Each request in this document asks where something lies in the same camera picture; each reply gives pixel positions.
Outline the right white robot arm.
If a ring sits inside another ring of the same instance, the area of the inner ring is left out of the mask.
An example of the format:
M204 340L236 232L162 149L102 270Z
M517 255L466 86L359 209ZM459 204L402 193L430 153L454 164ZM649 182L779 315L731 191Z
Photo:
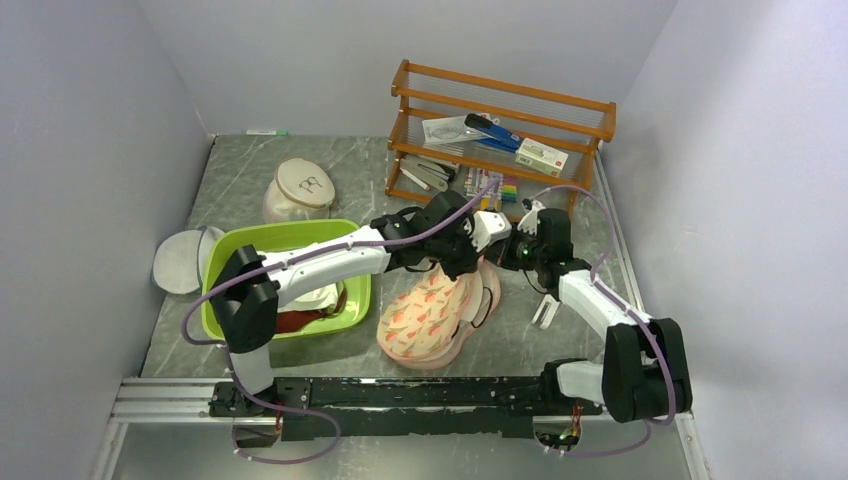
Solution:
M533 272L546 299L576 312L604 342L602 363L562 359L546 364L542 406L562 414L577 399L606 407L619 423L660 423L693 403L682 330L671 318L636 309L573 253L569 214L528 202L510 236L486 252L491 263Z

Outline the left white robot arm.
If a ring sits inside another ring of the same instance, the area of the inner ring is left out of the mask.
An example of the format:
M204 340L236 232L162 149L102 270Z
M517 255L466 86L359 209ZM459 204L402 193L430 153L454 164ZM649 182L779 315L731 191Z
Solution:
M455 280L475 272L484 250L511 231L501 213L474 211L459 193L447 191L425 207L385 214L350 234L299 249L260 253L251 244L238 248L203 296L240 384L237 403L254 416L275 406L269 345L280 307L320 287L410 270L424 260Z

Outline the floral mesh laundry bag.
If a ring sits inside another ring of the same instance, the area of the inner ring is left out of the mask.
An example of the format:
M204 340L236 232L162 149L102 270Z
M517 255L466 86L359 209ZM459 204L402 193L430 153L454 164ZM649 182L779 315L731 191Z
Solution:
M443 368L487 322L501 294L500 278L486 260L477 263L476 271L455 280L437 266L385 309L377 343L384 354L406 368Z

